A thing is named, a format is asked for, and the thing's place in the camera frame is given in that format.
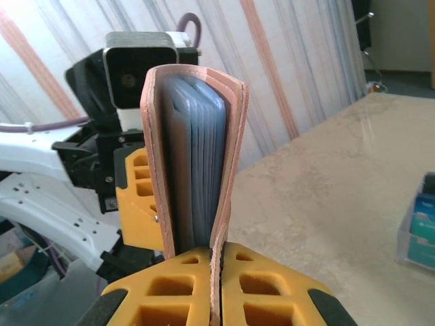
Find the purple cable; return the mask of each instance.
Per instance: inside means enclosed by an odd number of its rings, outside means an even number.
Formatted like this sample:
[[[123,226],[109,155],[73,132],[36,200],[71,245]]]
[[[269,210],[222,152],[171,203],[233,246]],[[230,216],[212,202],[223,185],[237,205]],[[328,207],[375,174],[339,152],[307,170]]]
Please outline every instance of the purple cable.
[[[84,124],[89,121],[89,117],[79,117],[77,119],[55,122],[53,124],[40,124],[36,126],[32,126],[32,132],[38,131],[49,131],[55,129],[61,129],[66,127],[75,126],[76,124]],[[28,132],[28,128],[26,126],[1,126],[0,132]]]
[[[56,264],[57,268],[60,270],[63,276],[67,275],[67,271],[63,268],[62,264],[59,261],[59,258],[57,257],[57,252],[54,250],[52,246],[52,241],[46,238],[45,236],[43,236],[43,239],[46,241],[47,245],[50,246],[48,250],[50,251],[50,254],[53,257],[54,263]]]
[[[199,41],[201,40],[201,21],[199,17],[192,12],[188,12],[184,14],[178,22],[177,32],[186,31],[186,27],[189,22],[193,22],[195,24],[196,32],[195,32],[195,40],[193,42],[194,48],[199,47]]]

